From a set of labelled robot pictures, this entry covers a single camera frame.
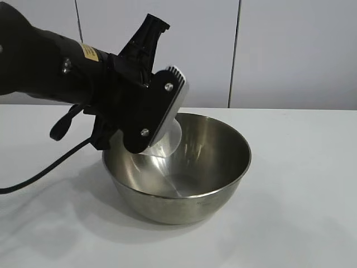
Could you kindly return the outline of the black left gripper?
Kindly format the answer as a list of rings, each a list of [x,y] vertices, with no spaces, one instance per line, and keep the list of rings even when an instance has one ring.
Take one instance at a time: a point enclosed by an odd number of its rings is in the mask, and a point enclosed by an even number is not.
[[[95,115],[91,144],[110,149],[110,140],[121,132],[129,151],[143,151],[157,131],[152,69],[158,40],[170,25],[147,14],[139,29],[118,55],[98,51],[97,60],[83,60],[83,72],[93,84],[84,109]]]

